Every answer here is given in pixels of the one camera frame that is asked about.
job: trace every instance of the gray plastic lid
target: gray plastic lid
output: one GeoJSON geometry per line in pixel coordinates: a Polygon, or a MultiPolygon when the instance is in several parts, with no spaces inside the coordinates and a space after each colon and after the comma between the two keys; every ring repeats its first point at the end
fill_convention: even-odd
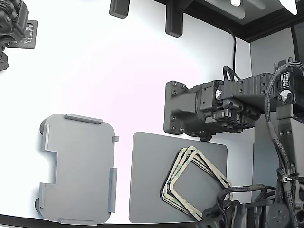
{"type": "Polygon", "coordinates": [[[40,183],[36,209],[45,219],[97,225],[115,212],[114,130],[102,120],[55,114],[41,124],[42,150],[56,152],[55,184],[40,183]]]}

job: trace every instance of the white tabletop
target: white tabletop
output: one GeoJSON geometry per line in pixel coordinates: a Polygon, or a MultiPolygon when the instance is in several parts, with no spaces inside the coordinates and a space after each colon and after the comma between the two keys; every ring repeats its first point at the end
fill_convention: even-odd
{"type": "MultiPolygon", "coordinates": [[[[53,182],[55,156],[40,150],[39,126],[52,114],[71,113],[103,119],[120,136],[116,213],[107,223],[130,223],[134,133],[165,135],[165,84],[176,80],[189,88],[222,79],[232,37],[188,15],[183,36],[168,36],[165,6],[152,0],[131,0],[126,19],[109,15],[110,0],[26,4],[29,19],[38,20],[36,49],[6,49],[10,68],[0,73],[0,214],[41,218],[34,201],[39,183],[53,182]]],[[[239,39],[237,73],[251,76],[250,46],[239,39]]],[[[212,140],[228,147],[233,185],[251,184],[253,140],[252,130],[212,140]]],[[[251,200],[250,194],[235,196],[251,200]]]]}

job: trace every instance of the black shelf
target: black shelf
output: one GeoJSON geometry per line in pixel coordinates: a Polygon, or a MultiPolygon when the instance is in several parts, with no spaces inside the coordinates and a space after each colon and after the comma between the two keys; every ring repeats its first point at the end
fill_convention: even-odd
{"type": "MultiPolygon", "coordinates": [[[[283,29],[304,22],[304,1],[297,2],[297,15],[292,15],[285,8],[267,14],[250,23],[241,25],[236,21],[201,5],[194,0],[154,0],[167,6],[166,33],[179,37],[182,35],[182,14],[186,13],[221,30],[230,29],[234,35],[247,42],[266,37],[283,29]]],[[[125,18],[129,12],[130,0],[111,0],[110,14],[125,18]]]]}

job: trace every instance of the gray plastic tray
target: gray plastic tray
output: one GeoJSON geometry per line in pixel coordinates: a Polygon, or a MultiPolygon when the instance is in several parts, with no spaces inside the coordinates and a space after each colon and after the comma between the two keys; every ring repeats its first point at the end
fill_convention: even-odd
{"type": "Polygon", "coordinates": [[[57,153],[54,184],[40,183],[35,206],[45,219],[97,225],[115,212],[113,128],[102,120],[55,114],[40,127],[42,150],[57,153]]]}
{"type": "MultiPolygon", "coordinates": [[[[224,175],[227,148],[224,145],[138,132],[133,139],[129,219],[132,223],[190,222],[184,214],[160,198],[160,190],[181,148],[194,146],[224,175]]],[[[190,163],[174,186],[186,201],[200,211],[213,207],[221,185],[190,163]]]]}

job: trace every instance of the gray rectangular mat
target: gray rectangular mat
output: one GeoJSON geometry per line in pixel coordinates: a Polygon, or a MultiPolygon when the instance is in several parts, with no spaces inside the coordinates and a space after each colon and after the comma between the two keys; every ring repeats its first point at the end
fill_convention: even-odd
{"type": "MultiPolygon", "coordinates": [[[[227,148],[224,145],[138,132],[133,139],[129,219],[132,223],[195,221],[160,198],[161,188],[182,148],[194,146],[226,175],[227,148]]],[[[221,191],[218,181],[193,163],[174,186],[200,211],[213,207],[221,191]]]]}

